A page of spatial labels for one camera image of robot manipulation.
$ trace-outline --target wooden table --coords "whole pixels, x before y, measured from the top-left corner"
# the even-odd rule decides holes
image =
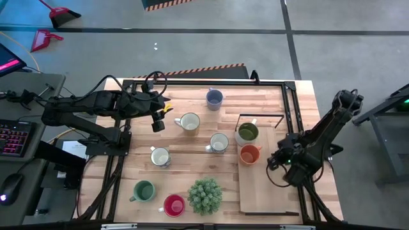
[[[311,129],[319,120],[313,84],[308,80],[296,81],[298,101],[304,129]],[[213,87],[224,94],[222,108],[212,112],[206,108],[205,95],[207,89]],[[105,89],[119,89],[113,80],[108,80]],[[160,91],[162,86],[155,86]],[[289,95],[289,103],[293,112],[293,102]],[[153,133],[151,117],[136,118],[131,121],[132,143],[129,156],[125,159],[116,206],[115,222],[176,222],[176,223],[218,223],[218,224],[301,224],[299,217],[245,216],[239,213],[238,158],[234,128],[240,113],[284,114],[284,106],[280,87],[275,86],[168,86],[164,96],[171,98],[174,110],[163,120],[166,129]],[[200,131],[197,137],[186,137],[180,127],[174,124],[174,118],[180,118],[186,112],[195,112],[201,119]],[[259,118],[258,125],[271,126],[276,118]],[[111,118],[99,117],[97,124],[113,127]],[[222,132],[229,138],[229,147],[225,154],[217,155],[205,152],[210,137]],[[287,133],[286,121],[277,127],[277,140]],[[172,157],[169,168],[161,169],[151,163],[150,147],[165,147]],[[107,157],[95,157],[89,163],[84,173],[81,190],[80,212],[84,212],[99,193],[104,177]],[[196,179],[212,177],[217,180],[223,190],[223,200],[217,213],[210,216],[200,216],[193,213],[186,198],[187,190]],[[148,203],[130,202],[134,185],[141,180],[151,181],[157,188],[156,198]],[[330,208],[333,214],[342,219],[334,176],[326,165],[322,179],[316,183],[316,191]],[[178,218],[168,217],[159,213],[164,199],[169,194],[179,194],[187,202],[185,213]],[[310,217],[313,216],[311,200],[305,191],[307,208]],[[106,216],[111,200],[111,193],[105,202]],[[287,194],[290,211],[300,213],[296,188]]]

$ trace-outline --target keyboard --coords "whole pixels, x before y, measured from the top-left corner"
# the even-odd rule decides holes
[[[36,123],[0,119],[0,156],[23,157]]]

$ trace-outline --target blue mug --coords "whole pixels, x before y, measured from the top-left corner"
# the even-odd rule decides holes
[[[223,94],[217,89],[209,88],[206,95],[207,107],[211,111],[217,111],[222,106]]]

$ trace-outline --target red dustpan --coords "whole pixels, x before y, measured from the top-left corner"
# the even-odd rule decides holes
[[[31,52],[44,49],[49,46],[51,38],[55,38],[60,41],[64,40],[63,37],[51,34],[48,29],[37,30],[36,36],[34,36],[33,44],[31,45]]]

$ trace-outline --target desk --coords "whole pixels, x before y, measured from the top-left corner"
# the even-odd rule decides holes
[[[304,128],[311,129],[320,119],[311,81],[296,81],[298,101]],[[218,112],[209,113],[205,95],[208,87],[219,89],[225,99]],[[105,89],[119,89],[113,80],[107,81]],[[162,86],[155,86],[160,91]],[[240,211],[240,191],[238,184],[238,159],[234,129],[239,113],[275,113],[284,114],[282,91],[276,86],[168,86],[164,96],[171,98],[174,110],[166,115],[166,129],[153,133],[151,118],[136,118],[131,121],[132,143],[130,153],[125,158],[121,177],[115,222],[152,222],[152,223],[218,223],[218,224],[301,224],[299,217],[244,216]],[[290,97],[290,109],[293,113]],[[186,112],[196,112],[201,118],[197,137],[185,137],[180,127],[173,122]],[[96,121],[104,127],[112,127],[111,118],[98,118]],[[258,125],[271,125],[258,121]],[[277,139],[288,132],[286,121],[277,127]],[[210,137],[222,132],[229,138],[229,147],[225,154],[205,153]],[[150,146],[167,148],[172,157],[168,169],[155,167],[150,160]],[[106,157],[96,157],[84,173],[81,191],[81,212],[88,207],[101,189],[105,171]],[[179,194],[185,199],[187,190],[199,178],[215,178],[223,190],[223,200],[217,213],[201,217],[193,213],[187,203],[185,213],[178,218],[168,217],[157,211],[169,194]],[[134,185],[140,180],[150,180],[157,188],[156,198],[149,203],[129,202]],[[325,170],[322,179],[316,184],[317,193],[334,215],[342,219],[336,184],[331,170]],[[105,203],[104,217],[111,195]],[[288,194],[289,206],[300,213],[297,190]],[[307,195],[307,208],[312,217],[311,201]]]
[[[48,91],[43,95],[44,98],[48,98],[50,96],[58,96],[64,81],[64,75],[14,72],[0,78],[0,91],[12,90],[16,93],[21,93],[23,89],[26,89],[35,93],[41,93],[46,88],[45,83],[48,83],[55,88],[54,91]],[[17,119],[22,116],[41,115],[43,113],[43,107],[39,106],[36,102],[31,102],[29,106],[31,111],[23,108],[18,103],[0,100],[0,111],[2,111],[0,119]],[[35,133],[24,158],[21,158],[20,162],[10,161],[8,157],[0,157],[0,183],[3,183],[11,173],[17,172],[20,166],[34,155],[45,130],[45,125],[41,123],[40,118],[22,119],[37,123]],[[11,206],[0,206],[0,226],[14,226],[22,223],[27,209],[31,205],[35,205],[33,204],[33,197],[35,197],[38,191],[45,165],[45,160],[37,159],[22,170],[24,181],[19,197]]]

